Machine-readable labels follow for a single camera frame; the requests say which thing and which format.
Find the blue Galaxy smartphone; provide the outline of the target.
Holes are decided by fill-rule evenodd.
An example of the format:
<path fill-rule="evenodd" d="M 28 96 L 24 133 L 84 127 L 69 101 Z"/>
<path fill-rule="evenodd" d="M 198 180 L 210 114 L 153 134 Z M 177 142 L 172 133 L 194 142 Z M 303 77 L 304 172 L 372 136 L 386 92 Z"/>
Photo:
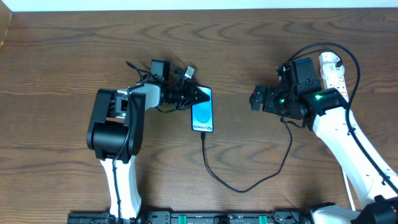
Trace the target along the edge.
<path fill-rule="evenodd" d="M 211 88 L 198 87 L 209 96 L 209 100 L 192 106 L 192 130 L 212 133 L 213 128 L 213 104 Z"/>

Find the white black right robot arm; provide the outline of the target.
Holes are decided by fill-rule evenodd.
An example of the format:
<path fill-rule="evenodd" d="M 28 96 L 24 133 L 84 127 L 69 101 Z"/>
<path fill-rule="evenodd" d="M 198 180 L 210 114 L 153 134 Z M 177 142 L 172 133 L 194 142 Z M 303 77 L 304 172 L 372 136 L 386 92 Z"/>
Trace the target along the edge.
<path fill-rule="evenodd" d="M 397 183 L 397 174 L 375 150 L 347 111 L 349 96 L 345 68 L 339 56 L 319 56 L 321 78 L 310 58 L 277 67 L 280 85 L 258 85 L 249 102 L 254 111 L 299 119 L 330 149 L 348 176 L 361 204 L 361 211 L 343 209 L 334 203 L 312 207 L 303 223 L 397 223 L 397 193 L 383 180 Z"/>

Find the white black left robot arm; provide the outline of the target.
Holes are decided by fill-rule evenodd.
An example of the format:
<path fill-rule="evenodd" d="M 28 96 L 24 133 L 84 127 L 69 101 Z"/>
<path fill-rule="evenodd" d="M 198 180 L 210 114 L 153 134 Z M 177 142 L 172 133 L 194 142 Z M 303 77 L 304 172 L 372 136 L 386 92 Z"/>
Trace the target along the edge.
<path fill-rule="evenodd" d="M 143 140 L 145 112 L 166 103 L 172 111 L 209 102 L 210 97 L 195 83 L 195 70 L 182 70 L 167 60 L 151 61 L 150 70 L 132 62 L 127 65 L 139 75 L 134 86 L 101 88 L 88 126 L 86 142 L 99 159 L 108 181 L 111 207 L 109 223 L 145 223 L 140 212 L 142 199 L 136 178 L 136 156 Z"/>

